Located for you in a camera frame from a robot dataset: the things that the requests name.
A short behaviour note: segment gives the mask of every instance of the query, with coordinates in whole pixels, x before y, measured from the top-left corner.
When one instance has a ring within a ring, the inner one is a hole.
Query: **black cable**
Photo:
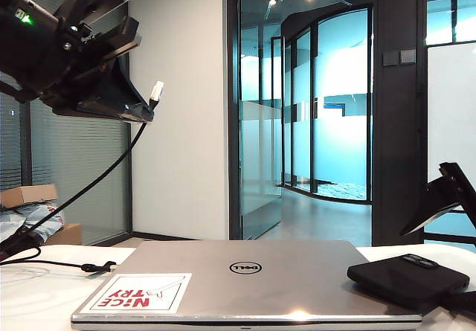
[[[80,192],[76,193],[74,196],[72,196],[68,201],[64,202],[62,205],[60,205],[56,210],[52,211],[49,213],[47,216],[43,217],[41,220],[39,220],[37,223],[32,225],[29,228],[26,228],[24,231],[22,231],[21,234],[17,235],[17,238],[14,240],[11,240],[11,243],[3,245],[3,250],[1,251],[6,251],[15,245],[18,245],[20,242],[22,242],[26,237],[29,236],[29,233],[33,231],[34,229],[38,228],[40,225],[42,225],[44,222],[48,221],[51,217],[55,216],[58,214],[60,211],[64,210],[66,207],[68,207],[71,203],[79,199],[82,195],[84,195],[86,192],[88,192],[90,189],[92,189],[96,184],[98,184],[101,180],[103,180],[108,174],[110,174],[113,169],[118,166],[122,160],[131,152],[132,148],[135,146],[137,143],[138,139],[142,135],[142,132],[144,131],[146,127],[146,123],[142,123],[141,128],[139,129],[138,133],[135,135],[134,140],[132,140],[131,144],[129,147],[126,149],[126,151],[123,152],[121,156],[106,170],[104,171],[100,176],[98,176],[93,182],[88,184],[86,187],[84,187]]]
[[[36,249],[36,254],[34,255],[31,255],[29,257],[18,258],[15,260],[8,260],[7,262],[0,262],[0,266],[6,266],[7,264],[15,264],[15,263],[28,263],[29,259],[38,257],[42,253],[42,250],[39,247],[35,247],[35,249]]]
[[[17,264],[17,263],[44,263],[44,264],[53,264],[55,266],[71,266],[74,268],[80,268],[83,271],[88,273],[96,272],[96,271],[111,271],[111,266],[115,265],[116,262],[107,262],[103,266],[96,266],[95,264],[72,264],[72,263],[64,263],[64,262],[54,262],[52,260],[31,260],[34,257],[38,257],[42,250],[39,247],[35,247],[37,253],[31,255],[29,257],[18,258],[15,260],[8,260],[7,262],[0,262],[0,266],[7,266],[9,264]]]

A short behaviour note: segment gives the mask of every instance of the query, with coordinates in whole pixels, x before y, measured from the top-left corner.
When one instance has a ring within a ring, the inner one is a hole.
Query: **gray floor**
[[[372,208],[329,202],[283,189],[281,222],[260,239],[348,240],[371,245]]]

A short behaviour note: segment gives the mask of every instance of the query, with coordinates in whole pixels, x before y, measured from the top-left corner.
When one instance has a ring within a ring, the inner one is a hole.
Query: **cable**
[[[29,257],[18,258],[15,260],[8,260],[7,262],[0,262],[0,266],[7,266],[9,264],[17,264],[17,263],[44,263],[44,264],[53,264],[55,266],[71,266],[74,268],[80,268],[81,270],[92,273],[97,271],[111,271],[111,266],[115,266],[116,262],[106,262],[103,266],[96,266],[95,264],[72,264],[72,263],[64,263],[64,262],[54,262],[52,260],[31,260],[34,257],[38,257],[42,250],[39,247],[35,247],[37,253],[31,255]]]
[[[163,87],[164,87],[164,83],[158,81],[155,84],[155,86],[152,90],[152,94],[150,95],[150,99],[149,99],[149,105],[151,106],[152,110],[159,104],[159,102],[161,100]],[[104,171],[101,175],[99,175],[93,182],[91,182],[86,187],[84,187],[80,192],[78,192],[74,196],[72,196],[68,201],[66,201],[62,205],[60,205],[56,210],[52,211],[47,216],[43,217],[36,224],[32,225],[29,228],[23,228],[22,230],[17,230],[17,232],[15,232],[15,234],[13,236],[10,236],[7,240],[2,242],[1,244],[4,244],[4,245],[2,245],[2,248],[0,249],[0,258],[1,258],[0,260],[3,260],[3,259],[6,259],[6,258],[10,257],[11,255],[9,255],[7,253],[7,251],[9,251],[9,250],[15,251],[15,249],[13,247],[17,246],[20,242],[22,242],[26,238],[28,238],[28,237],[31,238],[30,232],[33,232],[36,228],[38,228],[44,222],[49,220],[51,217],[55,216],[60,211],[64,210],[71,203],[73,203],[74,201],[79,199],[82,195],[84,195],[86,192],[88,192],[90,189],[92,189],[94,186],[96,186],[96,184],[98,184],[101,180],[103,180],[106,176],[108,176],[108,174],[110,174],[110,172],[113,171],[113,169],[115,169],[116,166],[118,166],[122,162],[122,160],[124,160],[124,158],[131,152],[132,148],[135,146],[135,144],[139,140],[140,136],[142,135],[142,132],[144,131],[146,125],[147,125],[146,123],[142,123],[141,128],[139,129],[138,133],[135,135],[134,140],[132,140],[131,144],[126,149],[126,151],[124,151],[122,153],[122,155],[119,156],[119,158],[106,171]],[[21,262],[24,262],[25,260],[37,257],[39,254],[41,254],[41,250],[37,246],[33,246],[31,248],[37,249],[39,253],[35,254],[33,257],[19,258],[17,260],[11,260],[11,262],[21,263]],[[104,266],[96,266],[94,264],[83,264],[81,266],[81,269],[83,271],[87,271],[87,272],[89,272],[89,271],[111,271],[110,265],[114,265],[114,264],[115,264],[114,262],[107,262]]]
[[[108,174],[110,174],[110,172],[113,171],[113,169],[115,169],[116,166],[118,166],[122,162],[122,160],[124,160],[124,158],[130,153],[130,151],[132,150],[132,148],[135,146],[138,139],[142,135],[142,132],[144,131],[146,125],[147,125],[146,123],[142,123],[141,128],[139,129],[138,133],[135,135],[134,140],[131,142],[129,147],[126,149],[126,151],[123,152],[123,154],[121,156],[119,156],[119,158],[106,171],[104,171],[101,175],[99,175],[93,182],[91,182],[86,187],[84,187],[80,192],[78,192],[77,194],[72,196],[68,201],[66,201],[62,205],[60,205],[56,210],[52,211],[47,216],[43,217],[41,220],[39,220],[36,224],[32,225],[31,227],[22,230],[21,233],[16,235],[15,239],[12,239],[6,245],[3,245],[4,248],[3,248],[2,252],[5,252],[5,251],[15,247],[16,245],[18,245],[20,242],[22,242],[25,238],[27,238],[29,236],[29,233],[31,231],[35,230],[37,227],[42,225],[44,222],[48,221],[52,216],[55,216],[60,211],[64,210],[71,203],[73,203],[74,201],[79,199],[82,195],[84,195],[86,192],[88,192],[90,189],[92,189],[96,184],[98,184],[101,180],[103,180],[106,176],[108,176]]]

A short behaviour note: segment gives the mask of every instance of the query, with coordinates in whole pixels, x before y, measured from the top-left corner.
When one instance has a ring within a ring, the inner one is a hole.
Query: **laptop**
[[[143,242],[71,316],[76,330],[409,330],[422,316],[361,293],[345,241]]]

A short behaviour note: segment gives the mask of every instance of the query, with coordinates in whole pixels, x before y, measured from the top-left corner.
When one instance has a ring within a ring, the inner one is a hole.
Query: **white table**
[[[103,265],[108,260],[122,263],[133,251],[133,248],[49,245],[42,248],[40,259]],[[469,291],[476,290],[476,254],[470,251],[435,244],[368,247],[359,251],[368,260],[415,253],[467,274],[471,278]],[[89,277],[77,268],[31,263],[2,266],[0,277],[2,331],[64,331],[71,330],[71,314],[108,274]],[[476,331],[476,321],[462,315],[451,316],[439,308],[424,317],[418,330]]]

